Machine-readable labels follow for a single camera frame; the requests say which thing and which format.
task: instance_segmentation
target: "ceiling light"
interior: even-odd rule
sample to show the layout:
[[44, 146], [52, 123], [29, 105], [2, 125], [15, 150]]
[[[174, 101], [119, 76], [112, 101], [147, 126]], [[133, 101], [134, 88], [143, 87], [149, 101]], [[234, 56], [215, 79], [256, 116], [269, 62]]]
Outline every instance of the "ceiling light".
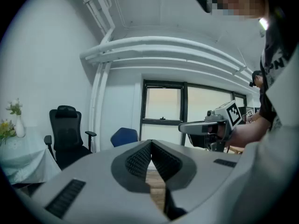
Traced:
[[268, 24], [268, 21], [267, 21], [266, 19], [261, 18], [261, 19], [259, 20], [259, 22], [260, 22], [260, 24], [262, 25], [262, 27], [263, 27], [265, 30], [268, 29], [269, 24]]

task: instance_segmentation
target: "flower vase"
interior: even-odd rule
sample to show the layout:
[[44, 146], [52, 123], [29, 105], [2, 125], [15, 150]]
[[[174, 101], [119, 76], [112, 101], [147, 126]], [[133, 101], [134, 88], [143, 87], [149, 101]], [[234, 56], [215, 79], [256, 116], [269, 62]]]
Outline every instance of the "flower vase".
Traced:
[[19, 138], [22, 138], [25, 136], [25, 129], [24, 129], [24, 125], [21, 120], [21, 115], [17, 115], [17, 122], [15, 125], [15, 133]]

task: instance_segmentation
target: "black office chair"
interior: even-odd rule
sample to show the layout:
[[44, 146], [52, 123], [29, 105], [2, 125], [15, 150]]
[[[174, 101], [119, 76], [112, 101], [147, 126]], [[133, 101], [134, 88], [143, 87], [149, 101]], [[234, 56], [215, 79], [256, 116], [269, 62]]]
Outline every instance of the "black office chair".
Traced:
[[[96, 136], [94, 132], [86, 131], [88, 134], [88, 149], [83, 146], [80, 135], [81, 113], [74, 107], [61, 105], [57, 110], [50, 111], [50, 121], [54, 133], [54, 150], [56, 151], [56, 162], [61, 170], [68, 167], [78, 159], [91, 154], [92, 137]], [[44, 142], [51, 148], [52, 138], [47, 135]]]

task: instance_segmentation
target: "window frame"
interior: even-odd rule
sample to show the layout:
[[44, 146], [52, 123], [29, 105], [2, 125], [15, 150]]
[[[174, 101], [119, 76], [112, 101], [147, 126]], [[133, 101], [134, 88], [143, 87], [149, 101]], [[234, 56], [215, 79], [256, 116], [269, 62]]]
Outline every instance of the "window frame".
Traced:
[[[240, 93], [237, 93], [234, 91], [229, 91], [229, 90], [225, 90], [222, 88], [203, 85], [203, 84], [188, 83], [188, 82], [143, 80], [139, 140], [141, 140], [142, 124], [178, 126], [181, 123], [187, 122], [187, 118], [188, 118], [188, 87], [202, 88], [202, 89], [207, 89], [207, 90], [229, 93], [232, 95], [232, 100], [235, 100], [236, 97], [242, 98], [244, 100], [244, 105], [247, 106], [246, 95], [243, 95], [243, 94], [240, 94]], [[146, 98], [147, 98], [147, 90], [148, 89], [181, 89], [180, 120], [146, 119], [145, 111], [146, 111]], [[181, 137], [182, 138], [181, 138], [180, 145], [185, 146], [186, 134], [183, 133]]]

